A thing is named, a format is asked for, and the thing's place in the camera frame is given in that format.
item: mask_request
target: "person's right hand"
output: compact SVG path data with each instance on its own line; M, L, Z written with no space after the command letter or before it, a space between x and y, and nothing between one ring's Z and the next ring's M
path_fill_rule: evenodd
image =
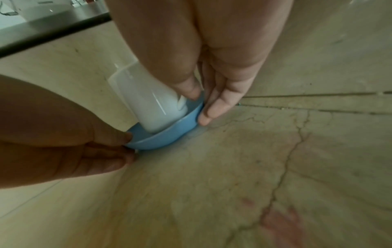
M140 62L178 93L197 99L207 125L246 94L275 44L293 0L107 0Z

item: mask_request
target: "blue bowl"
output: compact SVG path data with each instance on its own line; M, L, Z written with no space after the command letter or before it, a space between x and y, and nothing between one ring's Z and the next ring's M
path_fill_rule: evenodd
M128 130L134 137L131 142L127 143L125 146L136 150L153 150L170 145L197 126L197 117L203 108L203 101L204 94L201 94L196 101L188 100L187 114L173 125L157 134L148 133L139 122L136 123Z

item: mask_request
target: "grout line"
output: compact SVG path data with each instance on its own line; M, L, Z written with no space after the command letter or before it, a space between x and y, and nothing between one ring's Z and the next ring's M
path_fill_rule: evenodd
M312 96L379 96L389 95L392 91L360 92L360 93L335 93L335 94L307 94L307 95L272 95L272 96L244 96L243 98L284 98L284 97L312 97Z
M311 111L319 111L319 112L328 112L328 113L344 113L344 114L368 114L368 115L391 115L392 113L388 112L361 112L361 111L350 111L350 110L333 110L333 109L310 109L310 108L299 108L299 107L279 107L279 106L260 106L260 105L251 105L251 104L240 104L238 106L245 107L263 107L263 108L271 108L271 109L300 109L300 110L311 110Z
M19 206L17 206L16 208L14 208L13 210L10 210L8 213L4 214L3 216L0 216L0 219L6 217L7 215L11 214L12 212L16 211L17 209L21 208L23 205L27 204L29 201L31 201L34 198L37 198L38 196L42 195L43 193L45 193L46 191L50 190L51 188L53 188L54 186L58 185L60 182L62 182L62 180L58 181L57 183L53 184L52 186L50 186L49 188L46 188L44 191L40 192L39 194L33 196L32 198L28 199L27 201L25 201L24 203L20 204Z

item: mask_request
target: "stainless steel surface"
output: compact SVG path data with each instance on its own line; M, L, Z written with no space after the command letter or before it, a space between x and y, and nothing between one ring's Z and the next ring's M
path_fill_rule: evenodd
M110 20L103 1L0 29L0 57Z

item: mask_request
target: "cup handle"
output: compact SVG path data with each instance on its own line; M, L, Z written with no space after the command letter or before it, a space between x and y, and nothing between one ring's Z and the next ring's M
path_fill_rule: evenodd
M180 98L178 99L177 102L177 109L179 111L182 110L185 107L186 103L187 103L187 98L185 96L180 95Z

